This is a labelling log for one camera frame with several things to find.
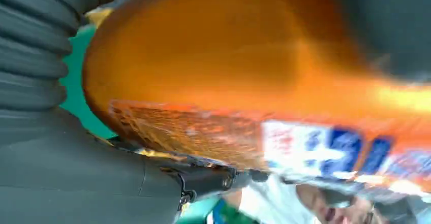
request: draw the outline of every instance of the white shirt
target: white shirt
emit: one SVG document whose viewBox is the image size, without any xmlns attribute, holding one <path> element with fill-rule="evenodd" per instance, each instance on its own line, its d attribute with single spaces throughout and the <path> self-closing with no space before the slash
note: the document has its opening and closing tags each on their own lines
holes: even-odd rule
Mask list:
<svg viewBox="0 0 431 224">
<path fill-rule="evenodd" d="M 296 185 L 280 182 L 275 174 L 242 190 L 239 211 L 264 224 L 320 224 L 299 200 Z"/>
</svg>

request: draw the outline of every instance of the sticker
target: sticker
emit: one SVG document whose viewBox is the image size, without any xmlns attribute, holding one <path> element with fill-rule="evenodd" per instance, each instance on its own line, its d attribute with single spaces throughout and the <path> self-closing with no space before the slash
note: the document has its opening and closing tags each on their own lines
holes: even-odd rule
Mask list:
<svg viewBox="0 0 431 224">
<path fill-rule="evenodd" d="M 391 157 L 385 175 L 399 179 L 431 179 L 431 151 L 409 150 Z"/>
<path fill-rule="evenodd" d="M 265 159 L 275 171 L 326 177 L 349 172 L 362 147 L 352 130 L 266 121 L 262 123 Z"/>
<path fill-rule="evenodd" d="M 392 147 L 392 142 L 393 138 L 388 136 L 375 138 L 368 157 L 359 172 L 364 175 L 376 174 L 382 166 L 383 161 L 387 158 Z"/>
<path fill-rule="evenodd" d="M 362 148 L 361 135 L 353 130 L 334 128 L 331 131 L 328 148 L 341 152 L 343 156 L 326 160 L 322 164 L 323 175 L 332 176 L 335 172 L 351 172 Z"/>
</svg>

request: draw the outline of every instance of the man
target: man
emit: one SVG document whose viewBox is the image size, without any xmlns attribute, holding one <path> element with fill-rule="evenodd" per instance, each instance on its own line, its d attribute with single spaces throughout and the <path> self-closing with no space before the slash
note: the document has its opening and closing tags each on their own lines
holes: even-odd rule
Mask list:
<svg viewBox="0 0 431 224">
<path fill-rule="evenodd" d="M 252 182 L 225 200 L 264 224 L 384 224 L 370 201 L 355 197 L 347 208 L 328 206 L 313 186 L 285 184 L 273 174 L 266 182 Z"/>
</svg>

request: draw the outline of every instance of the gray metal panel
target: gray metal panel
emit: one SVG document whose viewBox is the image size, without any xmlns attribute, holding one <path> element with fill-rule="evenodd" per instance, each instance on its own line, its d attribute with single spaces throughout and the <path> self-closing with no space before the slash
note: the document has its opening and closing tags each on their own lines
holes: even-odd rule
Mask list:
<svg viewBox="0 0 431 224">
<path fill-rule="evenodd" d="M 81 13 L 107 1 L 0 0 L 0 223 L 174 221 L 175 179 L 57 107 L 68 37 Z"/>
</svg>

